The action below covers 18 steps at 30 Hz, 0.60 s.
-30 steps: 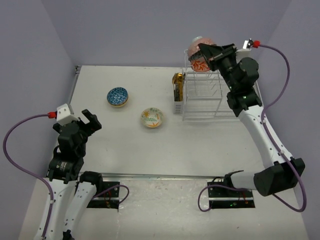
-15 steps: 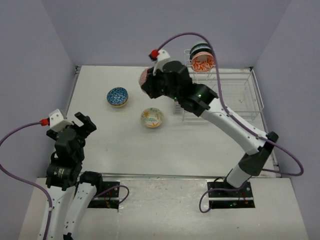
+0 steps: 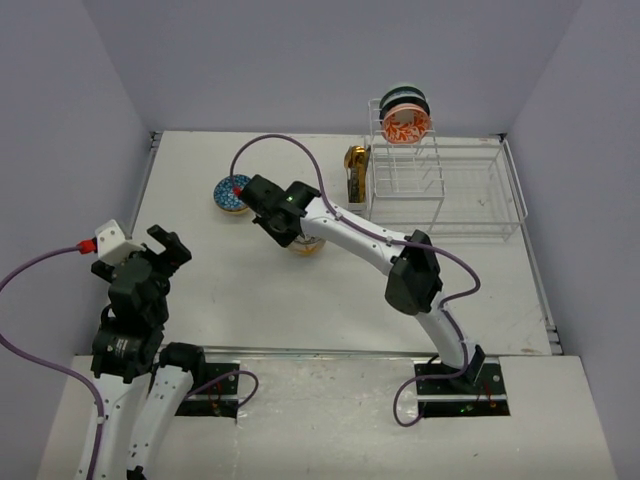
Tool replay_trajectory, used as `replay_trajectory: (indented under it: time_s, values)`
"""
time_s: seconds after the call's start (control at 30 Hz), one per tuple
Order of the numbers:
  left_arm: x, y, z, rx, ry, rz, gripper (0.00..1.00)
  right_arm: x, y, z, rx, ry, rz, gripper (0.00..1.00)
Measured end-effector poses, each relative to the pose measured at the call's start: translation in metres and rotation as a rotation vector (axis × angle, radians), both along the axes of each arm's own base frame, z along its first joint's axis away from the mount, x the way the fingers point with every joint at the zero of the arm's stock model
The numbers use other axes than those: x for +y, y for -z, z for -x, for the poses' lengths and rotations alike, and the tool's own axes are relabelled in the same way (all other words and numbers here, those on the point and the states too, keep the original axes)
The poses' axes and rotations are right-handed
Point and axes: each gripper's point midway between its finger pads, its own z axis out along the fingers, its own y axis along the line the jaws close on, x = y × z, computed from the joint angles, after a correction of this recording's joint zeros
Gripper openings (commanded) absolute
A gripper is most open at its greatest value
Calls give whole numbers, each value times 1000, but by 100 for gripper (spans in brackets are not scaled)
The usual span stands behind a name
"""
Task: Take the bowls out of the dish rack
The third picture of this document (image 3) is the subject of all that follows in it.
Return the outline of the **blue triangle pattern bowl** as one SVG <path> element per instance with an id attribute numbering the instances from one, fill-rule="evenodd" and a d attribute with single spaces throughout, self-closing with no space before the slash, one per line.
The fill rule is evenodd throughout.
<path id="1" fill-rule="evenodd" d="M 235 188 L 242 190 L 251 178 L 247 175 L 236 174 L 234 177 L 227 176 L 222 179 L 213 190 L 213 200 L 217 202 L 242 202 L 235 193 Z"/>

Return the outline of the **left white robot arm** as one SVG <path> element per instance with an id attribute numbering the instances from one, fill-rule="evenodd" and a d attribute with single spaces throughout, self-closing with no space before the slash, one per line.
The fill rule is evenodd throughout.
<path id="1" fill-rule="evenodd" d="M 158 225 L 147 232 L 162 252 L 135 242 L 115 220 L 95 231 L 91 271 L 108 283 L 109 303 L 92 342 L 90 385 L 99 398 L 79 479 L 150 478 L 180 404 L 207 383 L 202 348 L 163 342 L 170 279 L 192 254 L 174 232 Z"/>

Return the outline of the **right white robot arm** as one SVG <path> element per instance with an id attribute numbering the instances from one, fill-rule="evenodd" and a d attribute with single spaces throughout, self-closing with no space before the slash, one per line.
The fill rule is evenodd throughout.
<path id="1" fill-rule="evenodd" d="M 280 246 L 287 247 L 299 237 L 316 237 L 375 267 L 387 279 L 386 302 L 415 318 L 436 347 L 446 366 L 438 377 L 459 393 L 481 382 L 484 351 L 467 337 L 448 308 L 449 302 L 476 293 L 479 277 L 472 275 L 472 289 L 449 296 L 440 277 L 437 257 L 445 256 L 468 269 L 459 258 L 433 246 L 420 230 L 405 235 L 382 228 L 335 206 L 321 191 L 300 181 L 282 189 L 254 175 L 234 193 L 254 212 L 254 222 Z"/>

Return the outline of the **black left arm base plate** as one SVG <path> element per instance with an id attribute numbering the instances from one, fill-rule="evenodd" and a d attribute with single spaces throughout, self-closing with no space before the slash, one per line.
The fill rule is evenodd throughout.
<path id="1" fill-rule="evenodd" d="M 192 387 L 199 392 L 184 400 L 175 416 L 236 419 L 239 378 L 231 372 L 239 367 L 238 362 L 206 363 L 204 373 Z"/>

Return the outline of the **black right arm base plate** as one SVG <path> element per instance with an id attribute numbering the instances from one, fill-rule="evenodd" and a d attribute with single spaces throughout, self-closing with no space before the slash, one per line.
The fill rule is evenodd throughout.
<path id="1" fill-rule="evenodd" d="M 502 369 L 487 360 L 473 385 L 454 380 L 416 383 L 418 413 L 423 418 L 502 417 L 511 414 Z"/>

